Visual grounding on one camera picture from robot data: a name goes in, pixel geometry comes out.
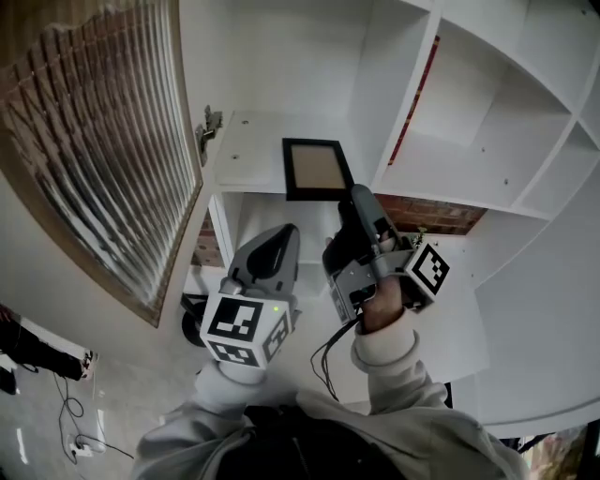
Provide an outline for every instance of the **gray sweatshirt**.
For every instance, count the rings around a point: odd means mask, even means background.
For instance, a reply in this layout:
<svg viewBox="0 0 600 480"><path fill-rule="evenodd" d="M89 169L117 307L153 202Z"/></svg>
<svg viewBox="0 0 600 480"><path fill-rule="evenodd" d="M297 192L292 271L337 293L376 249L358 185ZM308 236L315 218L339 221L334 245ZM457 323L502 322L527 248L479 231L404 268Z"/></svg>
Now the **gray sweatshirt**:
<svg viewBox="0 0 600 480"><path fill-rule="evenodd" d="M316 392L298 393L298 406L376 443L408 480L528 478L515 451L470 416L445 407L445 387L432 382L419 361L419 336L405 321L409 315L378 332L356 333L351 356L368 374L370 415ZM215 478L223 455L248 440L243 411L264 379L256 368L209 363L196 379L193 399L142 438L131 478Z"/></svg>

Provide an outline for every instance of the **sleeve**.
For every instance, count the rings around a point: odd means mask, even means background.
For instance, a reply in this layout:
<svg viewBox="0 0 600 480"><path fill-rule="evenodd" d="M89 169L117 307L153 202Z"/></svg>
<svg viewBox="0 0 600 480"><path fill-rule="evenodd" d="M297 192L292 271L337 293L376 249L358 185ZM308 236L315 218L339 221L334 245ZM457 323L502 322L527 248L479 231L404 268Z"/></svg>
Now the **sleeve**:
<svg viewBox="0 0 600 480"><path fill-rule="evenodd" d="M419 360L419 334L412 328L412 315L405 311L395 322L367 335L357 327L352 361L368 374L372 414L446 408L445 386L432 382Z"/></svg>
<svg viewBox="0 0 600 480"><path fill-rule="evenodd" d="M211 361L196 378L190 401L142 437L130 478L189 478L225 438L245 426L247 403L260 391L264 370Z"/></svg>

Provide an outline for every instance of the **gray floor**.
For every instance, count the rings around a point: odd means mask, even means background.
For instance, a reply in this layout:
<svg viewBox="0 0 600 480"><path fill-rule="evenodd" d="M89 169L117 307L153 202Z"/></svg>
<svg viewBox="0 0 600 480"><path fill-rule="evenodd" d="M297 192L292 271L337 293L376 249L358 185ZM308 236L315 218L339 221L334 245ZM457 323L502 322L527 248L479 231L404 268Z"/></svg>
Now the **gray floor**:
<svg viewBox="0 0 600 480"><path fill-rule="evenodd" d="M78 420L82 431L98 435L97 410L101 410L106 442L133 454L140 437L159 425L160 416L191 395L194 374L206 355L204 349L190 345L181 336L172 345L172 364L160 372L100 358L95 394L93 381L68 382L70 395L85 408L85 416ZM53 375L46 370L36 375L20 367L16 377L19 395L0 392L0 466L8 480L128 478L132 460L110 449L91 458L80 457L76 466L71 464L60 444L62 400ZM58 381L63 388L63 380ZM63 424L66 435L75 432L66 412Z"/></svg>

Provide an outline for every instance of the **brick wall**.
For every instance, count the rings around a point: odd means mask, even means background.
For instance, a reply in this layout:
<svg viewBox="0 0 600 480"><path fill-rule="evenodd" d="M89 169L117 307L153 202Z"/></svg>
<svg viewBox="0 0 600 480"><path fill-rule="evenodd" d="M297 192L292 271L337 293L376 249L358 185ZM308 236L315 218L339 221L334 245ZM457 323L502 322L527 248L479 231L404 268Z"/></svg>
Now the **brick wall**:
<svg viewBox="0 0 600 480"><path fill-rule="evenodd" d="M376 195L385 212L401 232L418 232L425 227L428 233L466 235L487 209L459 203Z"/></svg>
<svg viewBox="0 0 600 480"><path fill-rule="evenodd" d="M218 249L217 237L213 229L210 213L206 212L198 242L191 258L192 265L224 266L221 252Z"/></svg>

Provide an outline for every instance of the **zipper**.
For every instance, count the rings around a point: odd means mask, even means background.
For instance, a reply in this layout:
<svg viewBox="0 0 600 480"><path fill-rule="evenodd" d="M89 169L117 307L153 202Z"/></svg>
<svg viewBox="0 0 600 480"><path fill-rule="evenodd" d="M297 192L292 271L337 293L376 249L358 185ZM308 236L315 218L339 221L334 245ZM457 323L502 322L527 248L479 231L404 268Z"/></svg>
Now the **zipper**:
<svg viewBox="0 0 600 480"><path fill-rule="evenodd" d="M296 450L298 451L298 456L300 457L300 463L302 463L302 468L304 468L304 473L307 475L307 478L311 478L310 471L308 470L307 460L304 458L304 455L302 455L302 449L300 448L300 442L295 437L292 437L292 442L295 445Z"/></svg>

